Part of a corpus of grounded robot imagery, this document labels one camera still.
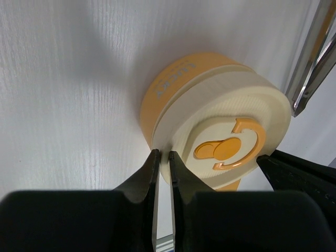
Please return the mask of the metal serving tongs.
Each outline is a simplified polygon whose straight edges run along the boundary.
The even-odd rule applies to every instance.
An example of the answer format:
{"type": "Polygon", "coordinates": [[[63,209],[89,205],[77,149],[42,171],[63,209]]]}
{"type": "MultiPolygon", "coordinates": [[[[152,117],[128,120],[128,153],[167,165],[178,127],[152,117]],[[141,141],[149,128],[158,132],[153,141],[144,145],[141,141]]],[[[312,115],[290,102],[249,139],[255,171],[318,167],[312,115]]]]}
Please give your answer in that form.
{"type": "Polygon", "coordinates": [[[327,40],[334,21],[335,1],[320,1],[285,92],[293,117],[306,108],[335,66],[335,35],[327,40]]]}

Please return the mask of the cream round bowl lid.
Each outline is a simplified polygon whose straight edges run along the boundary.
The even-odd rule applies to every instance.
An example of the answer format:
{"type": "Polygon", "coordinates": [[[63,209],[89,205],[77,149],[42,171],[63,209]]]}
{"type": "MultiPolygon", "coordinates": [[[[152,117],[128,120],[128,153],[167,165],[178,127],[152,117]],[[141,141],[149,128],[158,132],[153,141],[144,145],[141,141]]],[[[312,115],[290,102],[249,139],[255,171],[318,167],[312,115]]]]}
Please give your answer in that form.
{"type": "Polygon", "coordinates": [[[170,181],[169,152],[208,186],[220,189],[271,154],[290,123],[287,97],[244,66],[222,66],[189,81],[160,116],[152,148],[162,153],[161,174],[170,181]]]}

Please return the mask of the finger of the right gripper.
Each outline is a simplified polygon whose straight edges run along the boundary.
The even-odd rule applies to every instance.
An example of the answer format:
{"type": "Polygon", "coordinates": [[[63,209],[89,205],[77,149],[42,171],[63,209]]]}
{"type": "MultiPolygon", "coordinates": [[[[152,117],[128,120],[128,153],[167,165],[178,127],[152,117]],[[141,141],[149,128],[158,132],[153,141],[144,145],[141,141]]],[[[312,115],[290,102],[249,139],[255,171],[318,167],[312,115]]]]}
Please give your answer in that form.
{"type": "Polygon", "coordinates": [[[301,191],[321,207],[335,207],[335,168],[278,150],[259,156],[257,164],[275,191],[301,191]]]}

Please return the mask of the round yellow lunch bowl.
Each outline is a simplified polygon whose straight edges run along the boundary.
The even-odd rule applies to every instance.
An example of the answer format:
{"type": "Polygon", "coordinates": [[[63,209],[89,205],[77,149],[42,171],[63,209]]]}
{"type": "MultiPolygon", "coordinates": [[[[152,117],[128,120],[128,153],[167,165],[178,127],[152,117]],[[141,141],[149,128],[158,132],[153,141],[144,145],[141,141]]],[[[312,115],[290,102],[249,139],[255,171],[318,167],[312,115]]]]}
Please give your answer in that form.
{"type": "Polygon", "coordinates": [[[140,126],[153,149],[161,151],[160,171],[170,181],[169,152],[217,191],[236,191],[235,163],[247,149],[235,129],[237,118],[225,115],[221,96],[230,92],[227,75],[251,69],[213,52],[185,56],[167,66],[150,84],[142,101],[140,126]]]}

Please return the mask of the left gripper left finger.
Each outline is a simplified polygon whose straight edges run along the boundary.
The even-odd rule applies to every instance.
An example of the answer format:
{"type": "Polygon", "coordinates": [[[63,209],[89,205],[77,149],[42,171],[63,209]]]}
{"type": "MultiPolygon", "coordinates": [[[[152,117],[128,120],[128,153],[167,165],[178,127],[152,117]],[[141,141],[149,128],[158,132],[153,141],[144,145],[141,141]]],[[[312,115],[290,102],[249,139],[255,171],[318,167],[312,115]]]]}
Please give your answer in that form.
{"type": "Polygon", "coordinates": [[[112,190],[15,191],[1,200],[1,251],[154,251],[160,153],[112,190]]]}

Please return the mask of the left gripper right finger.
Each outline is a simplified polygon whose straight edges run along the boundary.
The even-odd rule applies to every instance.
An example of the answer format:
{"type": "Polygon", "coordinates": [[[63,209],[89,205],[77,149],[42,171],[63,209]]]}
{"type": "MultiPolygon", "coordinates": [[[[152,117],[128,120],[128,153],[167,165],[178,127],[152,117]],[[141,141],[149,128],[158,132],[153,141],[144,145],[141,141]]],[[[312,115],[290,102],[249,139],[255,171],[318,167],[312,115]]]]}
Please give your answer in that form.
{"type": "Polygon", "coordinates": [[[217,192],[169,154],[175,251],[335,251],[335,207],[294,190],[217,192]]]}

